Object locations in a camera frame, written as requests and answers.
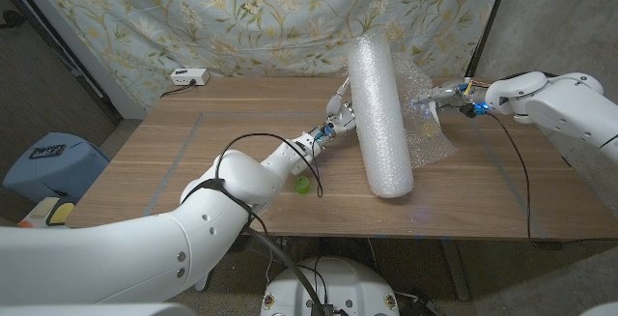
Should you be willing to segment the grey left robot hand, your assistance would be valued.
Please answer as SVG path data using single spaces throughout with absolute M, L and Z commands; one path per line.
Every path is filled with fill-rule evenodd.
M 355 129 L 351 102 L 344 100 L 349 87 L 350 79 L 347 77 L 326 105 L 326 121 L 332 125 L 336 134 L 347 134 Z

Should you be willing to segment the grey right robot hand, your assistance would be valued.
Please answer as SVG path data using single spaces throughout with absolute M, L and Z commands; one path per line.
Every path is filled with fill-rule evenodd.
M 474 80 L 451 80 L 430 89 L 422 90 L 410 100 L 411 105 L 435 103 L 435 109 L 459 108 L 486 101 L 489 86 Z

